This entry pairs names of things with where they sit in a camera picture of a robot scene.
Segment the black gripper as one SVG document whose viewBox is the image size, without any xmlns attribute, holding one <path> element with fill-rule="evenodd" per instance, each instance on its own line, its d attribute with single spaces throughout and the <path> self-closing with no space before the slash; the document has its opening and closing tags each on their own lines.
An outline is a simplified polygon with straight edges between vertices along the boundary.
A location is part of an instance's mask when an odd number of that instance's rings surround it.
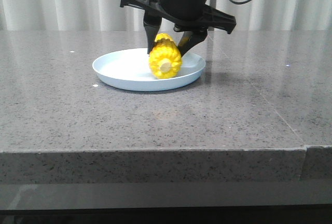
<svg viewBox="0 0 332 224">
<path fill-rule="evenodd" d="M 180 32 L 184 31 L 177 45 L 183 57 L 191 48 L 206 39 L 208 31 L 203 28 L 214 27 L 230 34 L 236 26 L 234 16 L 223 13 L 205 2 L 206 0 L 120 0 L 120 7 L 131 6 L 145 11 L 143 26 L 148 54 L 155 45 L 161 20 L 173 22 Z"/>
</svg>

